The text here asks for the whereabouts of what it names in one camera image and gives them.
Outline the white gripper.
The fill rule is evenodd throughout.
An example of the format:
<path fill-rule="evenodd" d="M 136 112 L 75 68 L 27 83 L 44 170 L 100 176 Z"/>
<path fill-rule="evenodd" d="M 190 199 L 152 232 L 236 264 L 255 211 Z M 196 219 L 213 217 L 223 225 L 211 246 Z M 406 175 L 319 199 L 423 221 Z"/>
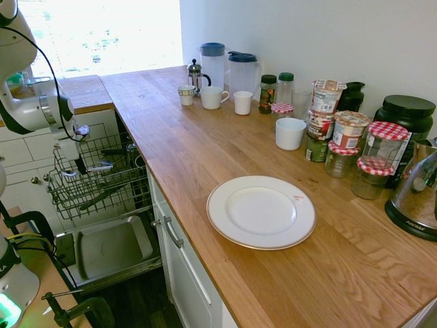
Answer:
<path fill-rule="evenodd" d="M 71 139 L 67 137 L 64 139 L 56 139 L 56 142 L 59 144 L 59 147 L 61 148 L 62 152 L 68 160 L 75 160 L 74 162 L 77 166 L 79 173 L 85 175 L 87 173 L 87 168 L 84 164 L 82 156 L 80 156 L 79 153 L 79 141 L 75 138 Z"/>

